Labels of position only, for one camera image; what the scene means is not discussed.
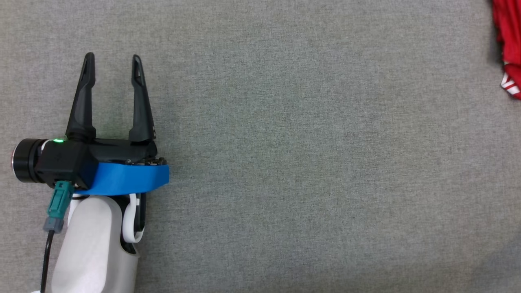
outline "gray connector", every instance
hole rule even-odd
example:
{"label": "gray connector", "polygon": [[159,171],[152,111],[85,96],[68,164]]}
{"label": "gray connector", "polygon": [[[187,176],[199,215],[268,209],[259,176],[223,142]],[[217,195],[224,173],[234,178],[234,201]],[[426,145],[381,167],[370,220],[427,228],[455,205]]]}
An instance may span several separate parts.
{"label": "gray connector", "polygon": [[47,217],[45,220],[45,224],[43,225],[43,230],[45,232],[49,232],[50,230],[53,230],[54,233],[58,234],[61,233],[61,229],[64,226],[64,220],[53,218],[53,217]]}

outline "camera lens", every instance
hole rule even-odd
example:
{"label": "camera lens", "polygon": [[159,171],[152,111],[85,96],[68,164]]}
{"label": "camera lens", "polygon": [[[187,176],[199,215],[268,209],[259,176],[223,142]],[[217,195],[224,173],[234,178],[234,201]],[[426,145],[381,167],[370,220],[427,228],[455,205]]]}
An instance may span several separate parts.
{"label": "camera lens", "polygon": [[16,178],[22,182],[44,181],[36,174],[34,167],[42,154],[42,146],[47,139],[26,138],[16,146],[11,156],[11,168]]}

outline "red cloth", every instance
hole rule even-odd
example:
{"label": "red cloth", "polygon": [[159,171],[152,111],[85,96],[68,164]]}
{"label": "red cloth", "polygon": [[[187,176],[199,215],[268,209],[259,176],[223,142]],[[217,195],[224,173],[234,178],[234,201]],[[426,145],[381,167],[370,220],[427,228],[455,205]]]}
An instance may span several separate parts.
{"label": "red cloth", "polygon": [[503,44],[505,75],[501,86],[521,100],[521,0],[493,0],[498,42]]}

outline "gray tablecloth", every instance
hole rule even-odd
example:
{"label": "gray tablecloth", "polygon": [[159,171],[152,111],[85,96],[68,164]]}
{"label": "gray tablecloth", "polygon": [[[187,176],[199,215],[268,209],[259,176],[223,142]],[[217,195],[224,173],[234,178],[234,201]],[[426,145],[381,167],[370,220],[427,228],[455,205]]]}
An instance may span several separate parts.
{"label": "gray tablecloth", "polygon": [[4,1],[0,291],[38,289],[51,196],[11,151],[64,134],[94,52],[98,137],[128,135],[139,54],[171,168],[136,292],[520,292],[494,39],[486,0]]}

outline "white curved clip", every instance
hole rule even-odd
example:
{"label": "white curved clip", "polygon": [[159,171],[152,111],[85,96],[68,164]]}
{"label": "white curved clip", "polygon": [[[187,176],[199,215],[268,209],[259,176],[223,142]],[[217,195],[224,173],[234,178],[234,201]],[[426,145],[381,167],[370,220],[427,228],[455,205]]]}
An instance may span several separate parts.
{"label": "white curved clip", "polygon": [[145,228],[143,228],[142,231],[137,231],[134,233],[135,211],[140,202],[137,199],[135,193],[131,193],[129,196],[130,203],[127,205],[125,214],[123,215],[123,226],[121,227],[121,231],[123,232],[123,239],[125,242],[138,243],[141,240],[141,237],[143,237]]}

